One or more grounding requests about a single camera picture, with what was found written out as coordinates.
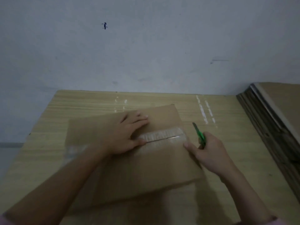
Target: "left hand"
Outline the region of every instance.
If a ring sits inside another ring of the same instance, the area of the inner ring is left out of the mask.
[[[131,140],[133,132],[149,123],[148,116],[140,116],[140,112],[125,114],[118,122],[115,130],[109,135],[103,144],[109,154],[121,154],[137,146],[146,144],[143,139]]]

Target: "hand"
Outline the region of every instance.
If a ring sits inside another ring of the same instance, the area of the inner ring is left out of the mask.
[[[114,132],[103,142],[109,154],[121,154],[134,147],[146,144],[147,142],[143,139],[131,140],[130,137],[135,130],[148,123],[148,116],[140,116],[139,111],[125,114],[116,125]]]
[[[209,132],[204,132],[203,134],[206,138],[206,146],[204,149],[202,149],[202,146],[197,148],[190,142],[185,142],[183,146],[191,152],[203,166],[220,177],[224,177],[232,170],[235,170],[236,167],[227,154],[222,141]]]

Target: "forearm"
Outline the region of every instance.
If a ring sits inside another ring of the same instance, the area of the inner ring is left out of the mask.
[[[243,224],[264,224],[273,220],[263,201],[237,168],[221,180],[227,186]]]
[[[10,208],[5,216],[16,224],[58,224],[85,181],[106,156],[105,150],[98,151],[95,155],[93,149],[88,148]]]

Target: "right hand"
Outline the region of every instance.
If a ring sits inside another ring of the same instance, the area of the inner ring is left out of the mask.
[[[227,151],[221,140],[209,132],[203,133],[206,138],[206,146],[197,148],[191,142],[185,142],[183,146],[192,153],[196,159],[209,171],[224,177],[236,167],[227,154]]]

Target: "stack of cardboard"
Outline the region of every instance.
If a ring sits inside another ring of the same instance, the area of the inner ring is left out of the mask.
[[[300,85],[254,83],[237,98],[300,201]]]

